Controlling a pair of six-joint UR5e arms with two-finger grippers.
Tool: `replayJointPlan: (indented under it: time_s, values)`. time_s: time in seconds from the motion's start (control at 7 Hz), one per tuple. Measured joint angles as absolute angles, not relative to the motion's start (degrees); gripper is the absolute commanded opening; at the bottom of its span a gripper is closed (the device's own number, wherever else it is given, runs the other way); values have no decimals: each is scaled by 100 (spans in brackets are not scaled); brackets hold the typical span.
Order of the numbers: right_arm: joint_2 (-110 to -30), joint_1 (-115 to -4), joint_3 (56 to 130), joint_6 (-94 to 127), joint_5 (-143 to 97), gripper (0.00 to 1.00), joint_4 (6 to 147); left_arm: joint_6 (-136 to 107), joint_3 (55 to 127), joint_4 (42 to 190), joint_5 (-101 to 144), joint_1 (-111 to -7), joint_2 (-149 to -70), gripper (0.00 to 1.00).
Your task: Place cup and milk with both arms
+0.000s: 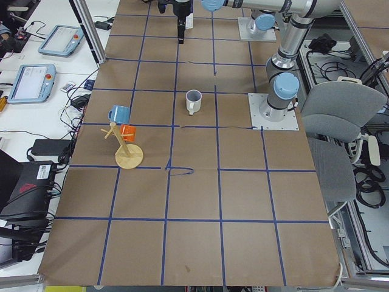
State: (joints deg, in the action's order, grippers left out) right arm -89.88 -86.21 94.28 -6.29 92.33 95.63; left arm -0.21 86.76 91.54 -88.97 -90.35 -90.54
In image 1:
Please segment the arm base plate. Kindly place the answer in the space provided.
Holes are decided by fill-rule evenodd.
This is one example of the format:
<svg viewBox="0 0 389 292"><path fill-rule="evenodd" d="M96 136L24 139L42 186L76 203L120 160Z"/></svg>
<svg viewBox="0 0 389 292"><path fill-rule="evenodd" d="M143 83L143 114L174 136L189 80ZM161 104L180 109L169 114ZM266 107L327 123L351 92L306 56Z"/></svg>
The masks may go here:
<svg viewBox="0 0 389 292"><path fill-rule="evenodd" d="M257 41L275 43L277 38L275 30L260 30L251 17L238 18L239 37L241 41Z"/></svg>
<svg viewBox="0 0 389 292"><path fill-rule="evenodd" d="M290 102L285 109L274 109L267 102L268 94L249 93L249 108L254 130L298 131L295 107Z"/></svg>

